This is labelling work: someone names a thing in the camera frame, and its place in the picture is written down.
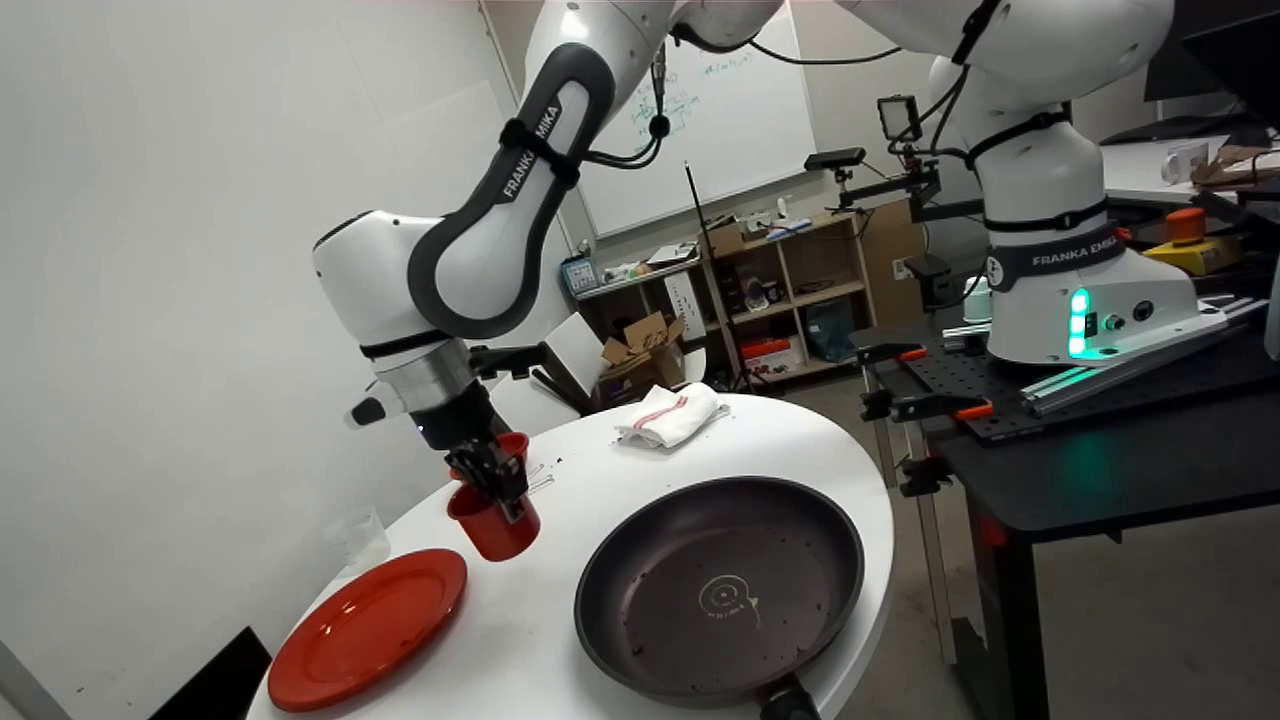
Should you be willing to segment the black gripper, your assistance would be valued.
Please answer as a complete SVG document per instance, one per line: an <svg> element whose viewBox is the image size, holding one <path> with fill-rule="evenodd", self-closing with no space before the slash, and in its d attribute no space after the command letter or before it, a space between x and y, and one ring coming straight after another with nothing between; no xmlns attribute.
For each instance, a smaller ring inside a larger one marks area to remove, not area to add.
<svg viewBox="0 0 1280 720"><path fill-rule="evenodd" d="M500 447L510 424L484 384L467 384L455 401L418 411L418 429L447 462L455 482L451 511L481 511L497 501L510 522L523 518L523 462Z"/></svg>

